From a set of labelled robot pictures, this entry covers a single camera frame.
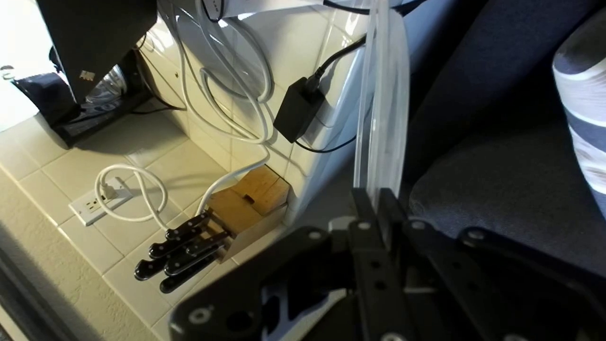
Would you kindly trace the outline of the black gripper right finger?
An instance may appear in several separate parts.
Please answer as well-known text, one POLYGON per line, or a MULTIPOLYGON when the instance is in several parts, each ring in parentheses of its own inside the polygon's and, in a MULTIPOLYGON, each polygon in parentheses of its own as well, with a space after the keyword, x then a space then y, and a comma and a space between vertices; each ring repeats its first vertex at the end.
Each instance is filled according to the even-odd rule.
POLYGON ((410 220, 389 189, 378 191, 378 212, 391 229, 403 297, 420 341, 535 341, 537 329, 507 299, 467 248, 410 220))

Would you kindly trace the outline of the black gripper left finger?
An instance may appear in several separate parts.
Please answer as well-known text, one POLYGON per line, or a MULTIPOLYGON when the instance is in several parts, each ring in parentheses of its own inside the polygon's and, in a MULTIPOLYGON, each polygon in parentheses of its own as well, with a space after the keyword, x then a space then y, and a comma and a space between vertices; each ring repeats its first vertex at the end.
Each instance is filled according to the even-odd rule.
POLYGON ((353 261, 355 299, 363 341, 410 341, 403 292, 376 212, 365 189, 351 189, 357 220, 348 240, 353 261))

